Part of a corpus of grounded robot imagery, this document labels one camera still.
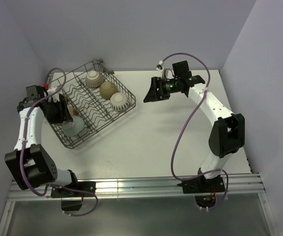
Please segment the red patterned white bowl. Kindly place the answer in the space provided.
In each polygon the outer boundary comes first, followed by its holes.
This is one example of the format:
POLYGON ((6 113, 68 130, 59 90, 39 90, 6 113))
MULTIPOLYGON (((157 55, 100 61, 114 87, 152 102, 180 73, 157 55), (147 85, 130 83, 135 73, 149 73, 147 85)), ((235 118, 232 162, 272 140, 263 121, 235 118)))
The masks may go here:
POLYGON ((89 71, 85 77, 85 86, 87 88, 95 89, 100 87, 104 82, 104 78, 97 71, 89 71))

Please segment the white bowl blue stripes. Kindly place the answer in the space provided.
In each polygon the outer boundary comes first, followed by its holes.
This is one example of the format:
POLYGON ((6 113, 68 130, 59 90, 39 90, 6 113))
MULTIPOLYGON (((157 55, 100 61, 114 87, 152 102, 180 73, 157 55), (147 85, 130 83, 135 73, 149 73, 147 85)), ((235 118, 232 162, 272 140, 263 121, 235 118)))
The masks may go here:
POLYGON ((110 104, 115 111, 124 111, 129 106, 129 100, 124 93, 117 92, 111 96, 110 104))

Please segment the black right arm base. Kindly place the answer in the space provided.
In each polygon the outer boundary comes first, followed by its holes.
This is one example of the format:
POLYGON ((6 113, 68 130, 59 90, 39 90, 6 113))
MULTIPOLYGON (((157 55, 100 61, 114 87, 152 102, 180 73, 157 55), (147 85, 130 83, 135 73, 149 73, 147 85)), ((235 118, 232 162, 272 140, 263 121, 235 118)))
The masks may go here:
POLYGON ((217 193, 226 192, 223 178, 220 175, 212 179, 206 179, 205 176, 201 176, 193 180, 181 181, 177 186, 182 188, 183 194, 206 193, 203 196, 195 196, 196 204, 204 209, 210 209, 216 205, 217 193))

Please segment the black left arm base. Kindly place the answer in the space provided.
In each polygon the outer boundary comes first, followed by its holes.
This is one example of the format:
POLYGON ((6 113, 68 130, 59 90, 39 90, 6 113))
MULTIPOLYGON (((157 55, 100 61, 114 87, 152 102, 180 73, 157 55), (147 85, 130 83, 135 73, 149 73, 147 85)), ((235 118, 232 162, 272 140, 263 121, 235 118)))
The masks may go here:
POLYGON ((77 186, 73 191, 72 187, 53 187, 51 190, 51 198, 61 199, 61 210, 64 213, 71 215, 76 214, 83 206, 85 197, 93 197, 96 202, 94 207, 87 213, 81 213, 80 216, 93 212, 99 203, 97 196, 95 195, 96 182, 94 181, 81 181, 78 182, 77 186))

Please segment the plain white bowl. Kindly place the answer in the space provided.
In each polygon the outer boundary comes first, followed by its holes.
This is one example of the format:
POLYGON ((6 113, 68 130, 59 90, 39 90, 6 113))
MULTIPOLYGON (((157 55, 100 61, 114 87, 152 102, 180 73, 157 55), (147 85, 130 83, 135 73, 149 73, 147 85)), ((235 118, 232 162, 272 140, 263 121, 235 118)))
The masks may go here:
POLYGON ((73 106, 68 105, 67 108, 68 108, 68 111, 69 111, 71 116, 78 116, 79 115, 78 111, 73 106))

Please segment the pale green bowl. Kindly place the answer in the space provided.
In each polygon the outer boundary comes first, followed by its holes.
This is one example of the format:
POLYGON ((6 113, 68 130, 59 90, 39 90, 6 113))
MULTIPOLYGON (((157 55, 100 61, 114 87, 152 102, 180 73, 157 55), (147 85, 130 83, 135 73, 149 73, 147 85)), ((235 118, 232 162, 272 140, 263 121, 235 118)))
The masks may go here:
POLYGON ((63 133, 68 137, 78 135, 83 130, 84 125, 85 125, 81 117, 72 116, 72 118, 73 118, 73 121, 71 122, 64 121, 62 124, 63 133))

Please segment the black bowl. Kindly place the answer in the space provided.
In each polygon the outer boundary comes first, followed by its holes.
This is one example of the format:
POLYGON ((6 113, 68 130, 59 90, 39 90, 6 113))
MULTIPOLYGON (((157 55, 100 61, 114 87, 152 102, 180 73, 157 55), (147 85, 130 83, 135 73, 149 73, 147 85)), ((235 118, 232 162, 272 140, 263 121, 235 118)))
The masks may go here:
POLYGON ((100 96, 104 99, 110 99, 117 92, 118 89, 112 82, 104 82, 99 88, 100 96))

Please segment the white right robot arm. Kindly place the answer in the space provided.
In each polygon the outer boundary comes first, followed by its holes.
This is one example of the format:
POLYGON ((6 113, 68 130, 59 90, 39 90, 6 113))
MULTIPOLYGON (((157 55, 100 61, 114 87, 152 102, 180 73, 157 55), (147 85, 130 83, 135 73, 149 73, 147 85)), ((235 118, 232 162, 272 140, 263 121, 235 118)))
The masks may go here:
POLYGON ((172 78, 166 77, 164 62, 160 61, 156 70, 159 77, 152 77, 148 93, 144 102, 164 101, 172 93, 183 93, 197 104, 212 125, 208 139, 210 154, 202 162, 197 179, 198 189, 206 192, 214 185, 214 178, 220 175, 225 163, 245 143, 245 118, 242 114, 235 114, 209 91, 208 85, 200 75, 193 75, 187 61, 172 65, 172 78))

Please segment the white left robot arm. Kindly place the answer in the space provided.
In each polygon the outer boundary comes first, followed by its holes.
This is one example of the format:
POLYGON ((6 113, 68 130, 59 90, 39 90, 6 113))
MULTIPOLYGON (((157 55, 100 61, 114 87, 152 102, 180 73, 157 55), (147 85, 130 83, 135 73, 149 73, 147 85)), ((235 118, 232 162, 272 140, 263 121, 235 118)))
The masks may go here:
POLYGON ((42 123, 61 125, 67 137, 78 135, 84 127, 82 118, 74 114, 57 87, 26 88, 27 96, 17 106, 20 131, 14 150, 4 157, 14 180, 22 190, 53 184, 62 186, 68 196, 79 193, 80 184, 71 170, 60 170, 41 145, 42 123))

